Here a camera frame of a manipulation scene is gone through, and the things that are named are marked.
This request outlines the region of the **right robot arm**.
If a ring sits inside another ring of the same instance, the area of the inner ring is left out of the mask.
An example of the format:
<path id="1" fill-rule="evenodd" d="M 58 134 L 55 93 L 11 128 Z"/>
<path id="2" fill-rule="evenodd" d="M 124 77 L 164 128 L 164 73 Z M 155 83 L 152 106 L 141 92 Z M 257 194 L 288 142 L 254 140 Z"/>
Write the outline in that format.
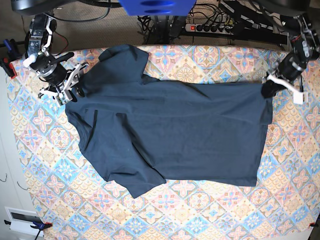
<path id="1" fill-rule="evenodd" d="M 73 52 L 56 57 L 51 54 L 53 33 L 57 28 L 57 22 L 46 14 L 37 14 L 30 23 L 27 34 L 26 53 L 23 57 L 23 65 L 34 72 L 42 82 L 48 84 L 39 90 L 38 97 L 44 95 L 56 100 L 59 106 L 72 101 L 76 102 L 75 95 L 83 98 L 85 93 L 80 87 L 80 78 L 83 70 L 89 64 L 78 63 L 73 69 L 66 69 L 62 62 L 74 57 Z"/>

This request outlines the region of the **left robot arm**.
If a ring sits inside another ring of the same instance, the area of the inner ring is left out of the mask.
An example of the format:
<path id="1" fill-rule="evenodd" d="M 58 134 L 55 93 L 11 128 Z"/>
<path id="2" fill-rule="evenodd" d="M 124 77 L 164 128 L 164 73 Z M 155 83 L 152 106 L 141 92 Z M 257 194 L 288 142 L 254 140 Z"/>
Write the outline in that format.
<path id="1" fill-rule="evenodd" d="M 266 82 L 262 85 L 261 94 L 264 98 L 272 98 L 277 92 L 286 87 L 275 83 L 271 77 L 284 80 L 292 85 L 296 79 L 302 76 L 310 61 L 320 57 L 320 39 L 306 13 L 291 16 L 280 16 L 283 30 L 288 32 L 288 41 L 291 51 L 287 56 L 277 61 L 276 66 L 267 72 Z"/>

